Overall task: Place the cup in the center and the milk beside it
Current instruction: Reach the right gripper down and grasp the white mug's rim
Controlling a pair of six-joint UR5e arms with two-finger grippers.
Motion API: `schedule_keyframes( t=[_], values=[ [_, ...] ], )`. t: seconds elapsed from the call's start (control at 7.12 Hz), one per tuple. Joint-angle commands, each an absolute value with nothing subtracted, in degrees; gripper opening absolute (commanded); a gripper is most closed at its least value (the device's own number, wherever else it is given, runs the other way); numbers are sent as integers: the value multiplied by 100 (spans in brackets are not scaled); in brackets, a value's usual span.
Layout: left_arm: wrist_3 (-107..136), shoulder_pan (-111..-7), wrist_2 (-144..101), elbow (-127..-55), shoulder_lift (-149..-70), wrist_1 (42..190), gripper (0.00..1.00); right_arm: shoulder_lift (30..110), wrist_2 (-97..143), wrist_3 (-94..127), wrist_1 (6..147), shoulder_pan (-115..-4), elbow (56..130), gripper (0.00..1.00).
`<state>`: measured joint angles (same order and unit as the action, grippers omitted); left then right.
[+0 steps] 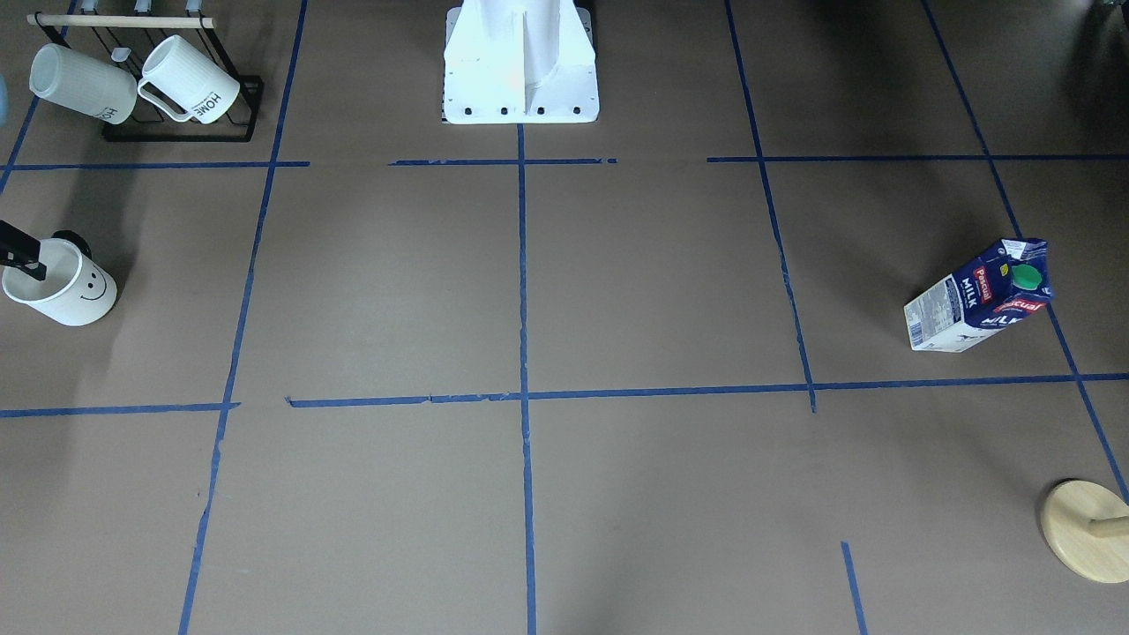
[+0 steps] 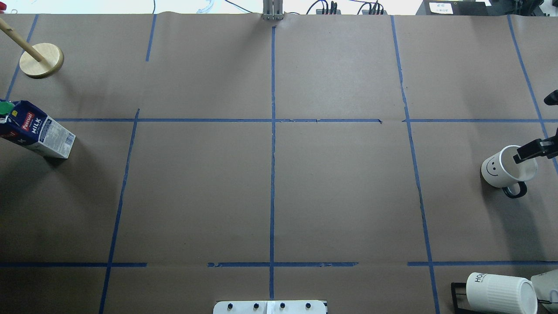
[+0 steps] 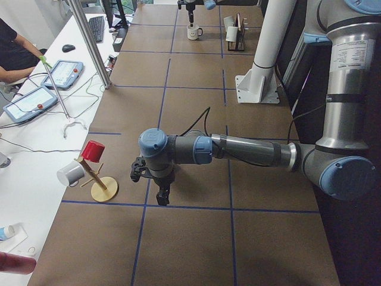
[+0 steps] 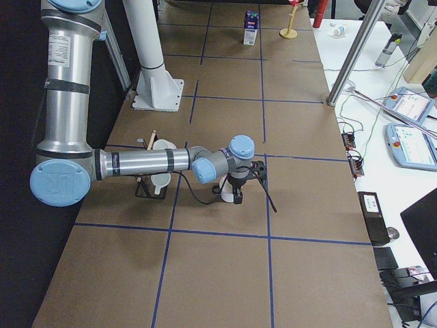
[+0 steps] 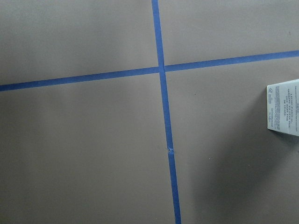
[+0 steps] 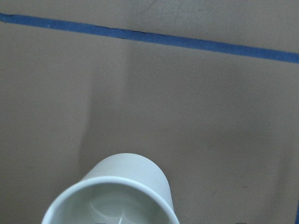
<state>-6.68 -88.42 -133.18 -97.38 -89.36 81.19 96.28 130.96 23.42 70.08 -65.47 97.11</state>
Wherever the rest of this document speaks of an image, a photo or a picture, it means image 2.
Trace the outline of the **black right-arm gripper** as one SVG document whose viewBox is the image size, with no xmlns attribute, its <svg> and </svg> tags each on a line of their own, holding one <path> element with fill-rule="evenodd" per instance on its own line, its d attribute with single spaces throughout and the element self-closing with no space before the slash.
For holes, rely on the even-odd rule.
<svg viewBox="0 0 558 314">
<path fill-rule="evenodd" d="M 544 103 L 547 106 L 558 105 L 558 90 L 554 90 L 544 98 Z M 546 139 L 535 139 L 526 145 L 517 149 L 514 155 L 514 162 L 520 164 L 526 160 L 534 159 L 536 157 L 544 157 L 552 159 L 558 154 L 558 131 L 553 137 Z"/>
</svg>

